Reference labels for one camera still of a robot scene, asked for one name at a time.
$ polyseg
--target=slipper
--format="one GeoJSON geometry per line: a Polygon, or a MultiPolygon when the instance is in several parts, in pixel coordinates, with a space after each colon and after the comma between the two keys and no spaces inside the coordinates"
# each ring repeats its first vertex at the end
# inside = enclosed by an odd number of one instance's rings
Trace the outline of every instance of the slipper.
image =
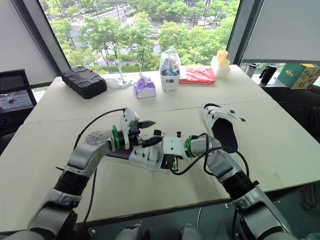
{"type": "MultiPolygon", "coordinates": [[[[209,135],[218,139],[222,147],[238,150],[232,121],[239,120],[245,122],[246,120],[236,117],[234,113],[235,111],[233,110],[227,110],[213,103],[206,104],[202,112],[209,135]]],[[[226,149],[225,151],[231,154],[235,152],[234,150],[226,149]]]]}

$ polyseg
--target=black thermos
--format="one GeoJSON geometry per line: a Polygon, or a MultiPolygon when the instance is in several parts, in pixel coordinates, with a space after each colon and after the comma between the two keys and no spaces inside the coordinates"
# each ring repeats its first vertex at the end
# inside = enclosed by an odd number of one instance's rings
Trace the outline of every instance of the black thermos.
{"type": "Polygon", "coordinates": [[[268,66],[266,66],[259,77],[260,79],[262,78],[260,83],[263,85],[268,84],[269,80],[274,75],[277,68],[278,67],[274,64],[269,64],[268,66]]]}

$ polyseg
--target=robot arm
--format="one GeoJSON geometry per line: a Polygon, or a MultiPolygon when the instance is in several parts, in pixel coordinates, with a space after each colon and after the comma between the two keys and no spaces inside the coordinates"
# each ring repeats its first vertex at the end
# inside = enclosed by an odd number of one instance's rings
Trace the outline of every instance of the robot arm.
{"type": "MultiPolygon", "coordinates": [[[[221,146],[217,139],[212,137],[209,137],[209,139],[209,149],[221,146]]],[[[203,150],[205,142],[205,138],[192,140],[190,144],[192,155],[203,154],[205,152],[203,150]]],[[[242,216],[247,235],[255,239],[267,239],[267,237],[271,238],[272,236],[274,238],[271,239],[286,239],[286,236],[288,239],[295,239],[291,235],[291,228],[283,215],[257,186],[259,183],[257,181],[252,182],[227,152],[223,150],[210,152],[207,166],[229,193],[233,205],[242,216]]]]}
{"type": "MultiPolygon", "coordinates": [[[[138,150],[143,151],[144,148],[148,149],[146,151],[148,154],[142,153],[133,164],[143,166],[141,161],[148,157],[149,162],[152,162],[151,156],[155,156],[155,162],[160,159],[161,166],[167,165],[173,169],[178,167],[178,158],[187,159],[206,152],[204,137],[190,136],[183,139],[179,134],[178,137],[154,135],[141,139],[139,129],[147,128],[152,124],[154,124],[152,121],[139,122],[137,114],[126,108],[120,121],[120,131],[113,126],[112,131],[91,133],[85,143],[73,150],[58,182],[49,190],[30,220],[27,230],[17,232],[6,239],[67,239],[77,220],[77,214],[73,208],[79,205],[82,192],[90,177],[103,156],[117,149],[129,149],[140,145],[139,149],[136,148],[135,154],[139,153],[138,150]]],[[[220,146],[218,140],[209,137],[209,149],[220,146]]],[[[209,153],[207,166],[229,193],[234,206],[242,215],[243,221],[254,238],[293,239],[289,235],[290,226],[279,210],[228,153],[223,150],[209,153]]]]}
{"type": "Polygon", "coordinates": [[[56,185],[49,190],[30,220],[27,231],[17,232],[7,240],[67,239],[77,220],[73,208],[79,205],[82,193],[103,156],[139,144],[139,129],[152,124],[152,121],[139,122],[137,114],[126,108],[120,120],[121,130],[113,126],[112,131],[91,133],[73,150],[56,185]]]}

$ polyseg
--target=green box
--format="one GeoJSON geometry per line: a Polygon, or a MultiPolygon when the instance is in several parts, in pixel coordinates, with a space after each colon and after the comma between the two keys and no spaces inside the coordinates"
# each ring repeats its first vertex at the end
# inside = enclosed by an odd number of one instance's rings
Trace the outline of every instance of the green box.
{"type": "Polygon", "coordinates": [[[290,89],[307,89],[319,76],[317,65],[286,63],[277,79],[290,89]]]}

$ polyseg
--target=black slipper sole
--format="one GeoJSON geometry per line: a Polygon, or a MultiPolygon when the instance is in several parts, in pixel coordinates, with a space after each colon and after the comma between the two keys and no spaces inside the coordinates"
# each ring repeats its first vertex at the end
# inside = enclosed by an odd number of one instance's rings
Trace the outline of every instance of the black slipper sole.
{"type": "MultiPolygon", "coordinates": [[[[209,106],[219,107],[219,105],[208,103],[204,106],[204,109],[209,106]]],[[[232,123],[224,118],[218,118],[211,128],[213,136],[215,139],[218,139],[222,147],[229,147],[234,150],[238,150],[238,143],[234,128],[232,123]]],[[[229,154],[234,153],[235,151],[231,149],[226,149],[225,151],[229,154]]]]}

